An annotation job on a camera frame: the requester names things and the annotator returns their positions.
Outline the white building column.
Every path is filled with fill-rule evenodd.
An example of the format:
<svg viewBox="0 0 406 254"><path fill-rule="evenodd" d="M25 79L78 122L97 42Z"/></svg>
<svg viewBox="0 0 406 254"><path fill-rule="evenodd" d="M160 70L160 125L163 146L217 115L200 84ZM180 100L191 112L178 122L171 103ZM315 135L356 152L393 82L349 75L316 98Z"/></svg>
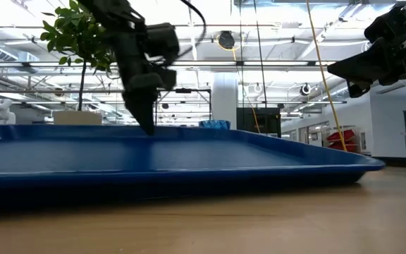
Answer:
<svg viewBox="0 0 406 254"><path fill-rule="evenodd" d="M212 116L230 122L230 129L237 128L238 75L215 73L211 89Z"/></svg>

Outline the black cabinet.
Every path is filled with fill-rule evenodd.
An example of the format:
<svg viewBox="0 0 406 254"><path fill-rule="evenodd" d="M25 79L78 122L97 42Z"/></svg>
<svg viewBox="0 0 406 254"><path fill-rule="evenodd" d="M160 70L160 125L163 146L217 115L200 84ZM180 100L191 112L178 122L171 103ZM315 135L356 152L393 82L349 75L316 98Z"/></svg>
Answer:
<svg viewBox="0 0 406 254"><path fill-rule="evenodd" d="M281 111L279 108L238 107L236 128L242 131L281 137Z"/></svg>

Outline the red storage bins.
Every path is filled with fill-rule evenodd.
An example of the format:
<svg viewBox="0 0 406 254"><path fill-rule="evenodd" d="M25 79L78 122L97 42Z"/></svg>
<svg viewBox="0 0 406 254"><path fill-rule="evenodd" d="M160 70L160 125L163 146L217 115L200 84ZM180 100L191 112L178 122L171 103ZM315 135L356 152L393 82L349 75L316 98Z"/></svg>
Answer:
<svg viewBox="0 0 406 254"><path fill-rule="evenodd" d="M346 148L348 152L356 152L357 142L354 131L351 129L343 131L343 138L345 147L343 147L339 133L330 134L326 139L328 147L335 150L344 150Z"/></svg>

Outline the blue faceted cup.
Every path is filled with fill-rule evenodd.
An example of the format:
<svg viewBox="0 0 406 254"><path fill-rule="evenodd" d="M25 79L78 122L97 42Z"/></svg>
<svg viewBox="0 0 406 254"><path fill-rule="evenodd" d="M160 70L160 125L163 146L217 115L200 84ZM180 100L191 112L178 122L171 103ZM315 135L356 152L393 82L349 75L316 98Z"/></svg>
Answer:
<svg viewBox="0 0 406 254"><path fill-rule="evenodd" d="M214 128L230 130L230 121L227 120L205 120L199 122L200 128Z"/></svg>

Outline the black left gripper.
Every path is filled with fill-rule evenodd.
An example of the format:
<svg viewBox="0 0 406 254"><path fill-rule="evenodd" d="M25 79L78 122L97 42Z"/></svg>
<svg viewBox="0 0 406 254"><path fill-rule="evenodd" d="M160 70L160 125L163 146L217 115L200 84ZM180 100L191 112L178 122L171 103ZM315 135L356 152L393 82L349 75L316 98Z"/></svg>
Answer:
<svg viewBox="0 0 406 254"><path fill-rule="evenodd" d="M171 90L176 85L176 72L163 65L162 56L150 57L144 49L147 25L137 24L113 37L113 51L125 91L125 108L147 135L154 135L153 103L156 88Z"/></svg>

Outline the blue plastic tray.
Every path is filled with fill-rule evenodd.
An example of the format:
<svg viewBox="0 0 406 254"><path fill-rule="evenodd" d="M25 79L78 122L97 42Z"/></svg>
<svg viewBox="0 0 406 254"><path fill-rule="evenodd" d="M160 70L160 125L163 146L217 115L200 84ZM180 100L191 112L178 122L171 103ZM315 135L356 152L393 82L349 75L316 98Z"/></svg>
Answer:
<svg viewBox="0 0 406 254"><path fill-rule="evenodd" d="M228 191L265 184L355 182L373 157L257 133L160 126L0 126L0 210Z"/></svg>

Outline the white plant pot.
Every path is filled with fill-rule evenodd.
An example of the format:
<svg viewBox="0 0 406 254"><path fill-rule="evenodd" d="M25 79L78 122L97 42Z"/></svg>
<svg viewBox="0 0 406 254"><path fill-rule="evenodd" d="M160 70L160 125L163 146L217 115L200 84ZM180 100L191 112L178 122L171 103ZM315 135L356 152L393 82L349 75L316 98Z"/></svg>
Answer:
<svg viewBox="0 0 406 254"><path fill-rule="evenodd" d="M89 111L55 111L55 125L102 125L102 116Z"/></svg>

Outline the green leafy plant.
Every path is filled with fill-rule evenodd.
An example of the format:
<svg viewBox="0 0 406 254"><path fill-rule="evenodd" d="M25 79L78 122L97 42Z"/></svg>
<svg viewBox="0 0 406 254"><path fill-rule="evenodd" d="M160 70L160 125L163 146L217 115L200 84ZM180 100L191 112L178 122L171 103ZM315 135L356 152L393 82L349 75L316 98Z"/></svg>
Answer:
<svg viewBox="0 0 406 254"><path fill-rule="evenodd" d="M78 92L80 111L87 68L109 72L115 62L114 54L103 44L106 30L83 5L83 0L69 0L69 7L58 7L53 13L45 12L44 15L55 18L52 25L43 22L44 32L40 39L47 42L47 51L62 54L61 65L82 64Z"/></svg>

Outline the white humanoid robot figure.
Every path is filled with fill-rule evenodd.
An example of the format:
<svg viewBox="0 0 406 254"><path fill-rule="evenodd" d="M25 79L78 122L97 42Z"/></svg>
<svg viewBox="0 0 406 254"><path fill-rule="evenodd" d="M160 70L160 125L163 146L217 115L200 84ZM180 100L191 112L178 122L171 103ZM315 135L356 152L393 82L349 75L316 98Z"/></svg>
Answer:
<svg viewBox="0 0 406 254"><path fill-rule="evenodd" d="M16 115L11 112L11 99L0 99L0 125L11 125L16 123Z"/></svg>

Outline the black metal frame stand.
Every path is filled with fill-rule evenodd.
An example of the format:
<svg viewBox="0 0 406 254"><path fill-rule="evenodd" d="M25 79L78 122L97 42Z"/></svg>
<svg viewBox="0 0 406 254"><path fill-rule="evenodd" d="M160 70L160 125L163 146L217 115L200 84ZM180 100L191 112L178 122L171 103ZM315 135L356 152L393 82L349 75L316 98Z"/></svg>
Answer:
<svg viewBox="0 0 406 254"><path fill-rule="evenodd" d="M158 91L153 119L156 126L198 126L212 120L210 89L176 88Z"/></svg>

